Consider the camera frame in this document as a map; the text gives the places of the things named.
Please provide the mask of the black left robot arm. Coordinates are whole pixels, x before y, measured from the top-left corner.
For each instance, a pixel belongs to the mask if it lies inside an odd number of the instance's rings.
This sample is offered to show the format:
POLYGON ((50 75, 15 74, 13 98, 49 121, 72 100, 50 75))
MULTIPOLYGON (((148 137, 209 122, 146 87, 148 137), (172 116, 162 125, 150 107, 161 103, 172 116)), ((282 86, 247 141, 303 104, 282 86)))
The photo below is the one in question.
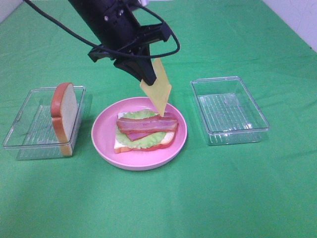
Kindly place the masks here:
POLYGON ((168 40, 171 29, 166 23, 141 25, 132 12, 135 0, 72 0, 70 4, 101 43, 89 52, 92 61, 110 58, 115 67, 149 86, 154 84, 150 44, 168 40))

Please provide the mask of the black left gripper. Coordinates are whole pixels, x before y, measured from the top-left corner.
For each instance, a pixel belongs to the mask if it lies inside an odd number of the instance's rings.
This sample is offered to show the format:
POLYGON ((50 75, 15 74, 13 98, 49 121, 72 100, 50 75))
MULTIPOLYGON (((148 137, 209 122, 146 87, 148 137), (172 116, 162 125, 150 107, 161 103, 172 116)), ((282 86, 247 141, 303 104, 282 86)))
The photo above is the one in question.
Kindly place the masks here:
POLYGON ((158 41, 166 42, 169 37, 170 27, 165 22, 144 26, 127 25, 123 28, 116 25, 111 33, 102 35, 101 44, 93 47, 88 56, 94 62, 102 58, 116 59, 115 67, 152 86, 157 77, 150 59, 163 57, 169 53, 151 55, 150 44, 158 41))

